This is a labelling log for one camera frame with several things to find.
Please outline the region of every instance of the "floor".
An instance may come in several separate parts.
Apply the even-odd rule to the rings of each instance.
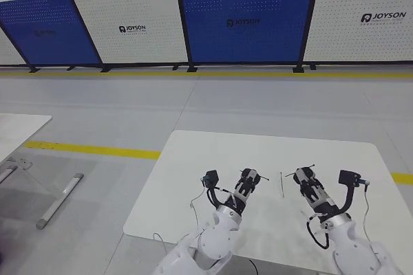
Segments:
[[[0,76],[0,112],[52,115],[35,140],[152,151],[175,129],[371,142],[391,172],[413,173],[413,79]],[[35,223],[53,198],[21,169],[0,185],[0,275],[152,272],[162,244],[127,236],[123,225],[153,160],[21,152],[58,186],[85,178],[44,230]],[[413,215],[413,186],[398,187]],[[314,274],[255,264],[261,275]],[[235,257],[221,274],[255,270]]]

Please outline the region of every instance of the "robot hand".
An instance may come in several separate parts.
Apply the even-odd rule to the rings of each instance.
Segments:
[[[380,244],[358,238],[356,223],[346,212],[352,205],[354,189],[359,184],[365,185],[365,192],[370,184],[360,174],[341,170],[338,182],[348,187],[347,198],[340,209],[324,190],[321,182],[315,178],[310,167],[298,168],[294,180],[300,185],[300,192],[305,196],[315,215],[309,218],[308,231],[321,248],[329,248],[329,239],[335,243],[333,257],[341,275],[403,275],[394,264],[392,257]],[[322,245],[310,231],[309,223],[319,217],[320,227],[327,230],[326,244]]]
[[[255,190],[260,176],[256,170],[244,169],[234,192],[216,187],[219,182],[217,171],[209,171],[202,178],[207,188],[209,201],[216,207],[213,213],[213,226],[206,224],[186,235],[177,246],[164,257],[154,270],[153,275],[214,275],[231,259],[231,231],[239,230],[242,213],[249,195]],[[215,190],[229,193],[228,199],[222,203],[215,196]],[[198,239],[196,260],[189,247]]]

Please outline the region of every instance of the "wire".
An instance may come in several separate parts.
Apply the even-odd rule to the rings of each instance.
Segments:
[[[366,190],[364,190],[364,199],[366,199],[367,210],[366,210],[366,213],[364,214],[363,229],[364,229],[364,233],[366,234],[367,240],[369,240],[369,242],[372,242],[370,240],[369,235],[367,234],[367,230],[366,230],[366,219],[367,219],[367,214],[369,213],[369,209],[370,209],[369,201],[367,200],[367,191]]]
[[[310,230],[310,221],[312,221],[313,218],[315,217],[324,217],[327,214],[323,214],[323,213],[315,213],[314,215],[312,215],[309,220],[306,222],[306,227],[308,228],[308,232],[310,234],[310,236],[312,237],[312,239],[314,240],[314,242],[321,248],[323,248],[324,250],[327,250],[329,248],[329,234],[326,232],[324,235],[326,237],[326,244],[322,245],[317,238],[315,238],[315,235],[312,233],[312,231]]]
[[[252,260],[249,260],[249,261],[254,265],[255,272],[257,272],[257,275],[259,275],[259,270],[258,270],[257,267],[255,266],[254,262],[252,262]]]
[[[195,222],[197,223],[198,227],[199,227],[198,214],[197,214],[197,212],[195,211],[195,207],[194,207],[193,201],[195,201],[196,199],[199,199],[199,198],[204,194],[204,192],[205,192],[205,185],[204,185],[204,188],[203,188],[202,192],[200,193],[200,195],[198,195],[197,197],[195,197],[194,199],[192,199],[192,200],[190,201],[190,208],[193,208],[193,210],[194,210]]]
[[[154,238],[154,235],[158,235],[160,241],[162,241],[162,244],[164,245],[165,255],[167,255],[167,247],[165,246],[164,240],[163,240],[162,237],[159,235],[159,233],[153,233],[153,240],[157,241],[157,240]]]

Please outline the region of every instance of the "joyson logo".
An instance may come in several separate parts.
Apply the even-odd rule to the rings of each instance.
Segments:
[[[392,19],[393,21],[401,21],[402,19],[404,19],[406,14],[407,12],[382,12],[376,13],[375,15],[366,13],[363,15],[363,17],[361,17],[361,22],[385,22],[390,21],[390,19]]]
[[[119,32],[121,34],[135,34],[138,32],[146,32],[146,29],[145,25],[119,26]]]
[[[228,19],[226,20],[226,26],[228,28],[234,28],[238,25],[254,25],[260,23],[260,19]]]

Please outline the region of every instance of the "black cable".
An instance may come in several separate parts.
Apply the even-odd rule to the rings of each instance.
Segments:
[[[312,231],[310,230],[310,223],[309,221],[306,223],[306,227],[308,228],[308,232],[310,234],[310,236],[312,237],[312,239],[314,240],[314,242],[321,248],[323,248],[324,250],[327,250],[329,248],[329,234],[325,233],[326,236],[326,245],[322,245],[317,238],[315,238],[314,234],[312,233]]]
[[[211,199],[211,196],[210,196],[210,194],[209,194],[210,192],[211,192],[211,189],[208,189],[208,190],[206,191],[206,196],[208,197],[209,202],[211,202],[211,204],[212,204],[213,206],[215,206],[214,201]]]
[[[249,261],[254,265],[255,272],[257,272],[257,275],[259,275],[259,270],[258,270],[257,267],[255,266],[254,262],[252,262],[252,260],[249,260]]]

